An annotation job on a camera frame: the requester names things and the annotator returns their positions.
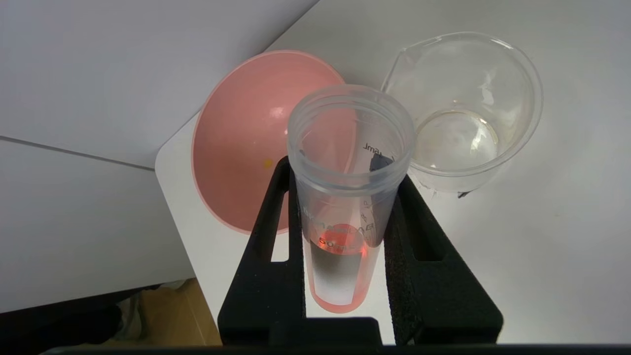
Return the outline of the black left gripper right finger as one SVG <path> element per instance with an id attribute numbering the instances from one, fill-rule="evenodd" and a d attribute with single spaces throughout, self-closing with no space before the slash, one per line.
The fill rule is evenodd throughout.
<path id="1" fill-rule="evenodd" d="M 396 345 L 497 342 L 501 311 L 408 176 L 386 228 L 385 270 Z"/>

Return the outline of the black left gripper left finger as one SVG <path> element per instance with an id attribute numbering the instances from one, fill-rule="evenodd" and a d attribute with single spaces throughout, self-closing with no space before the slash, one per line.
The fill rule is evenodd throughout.
<path id="1" fill-rule="evenodd" d="M 288 218 L 288 259 L 272 261 L 277 227 Z M 218 330 L 225 346 L 284 346 L 306 319 L 302 226 L 288 157 L 273 173 L 243 256 L 223 301 Z"/>

